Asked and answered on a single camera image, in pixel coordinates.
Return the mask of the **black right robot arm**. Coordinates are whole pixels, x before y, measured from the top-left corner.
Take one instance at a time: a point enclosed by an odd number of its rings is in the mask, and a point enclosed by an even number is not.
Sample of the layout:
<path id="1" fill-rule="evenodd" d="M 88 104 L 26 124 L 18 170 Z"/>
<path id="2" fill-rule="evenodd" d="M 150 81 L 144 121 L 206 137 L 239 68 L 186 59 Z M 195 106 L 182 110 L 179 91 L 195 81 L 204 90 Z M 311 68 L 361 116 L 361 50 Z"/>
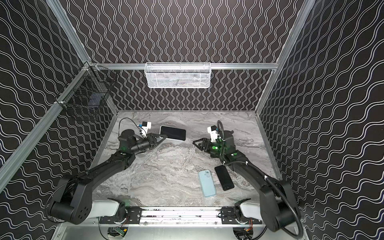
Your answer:
<path id="1" fill-rule="evenodd" d="M 259 219 L 273 232 L 284 230 L 286 226 L 296 223 L 299 233 L 294 237 L 300 238 L 303 233 L 301 213 L 291 185 L 269 176 L 252 164 L 246 155 L 237 149 L 233 133 L 225 131 L 225 139 L 217 138 L 215 142 L 207 138 L 198 139 L 193 141 L 193 145 L 210 154 L 212 158 L 219 159 L 223 166 L 242 176 L 258 192 L 260 217 L 252 215 L 250 210 L 241 210 L 245 218 Z"/>

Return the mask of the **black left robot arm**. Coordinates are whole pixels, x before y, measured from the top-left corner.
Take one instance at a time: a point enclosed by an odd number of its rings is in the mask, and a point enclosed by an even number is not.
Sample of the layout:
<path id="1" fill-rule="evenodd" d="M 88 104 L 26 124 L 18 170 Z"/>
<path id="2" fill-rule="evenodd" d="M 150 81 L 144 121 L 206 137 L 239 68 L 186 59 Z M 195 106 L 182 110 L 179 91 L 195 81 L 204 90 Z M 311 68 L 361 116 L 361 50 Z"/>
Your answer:
<path id="1" fill-rule="evenodd" d="M 134 130 L 124 130 L 118 137 L 118 150 L 105 162 L 85 173 L 66 175 L 59 180 L 57 190 L 47 206 L 50 217 L 79 225 L 87 219 L 107 217 L 109 222 L 122 223 L 127 218 L 122 201 L 93 200 L 93 191 L 101 183 L 129 168 L 136 155 L 158 147 L 167 135 L 149 133 L 145 138 Z"/>

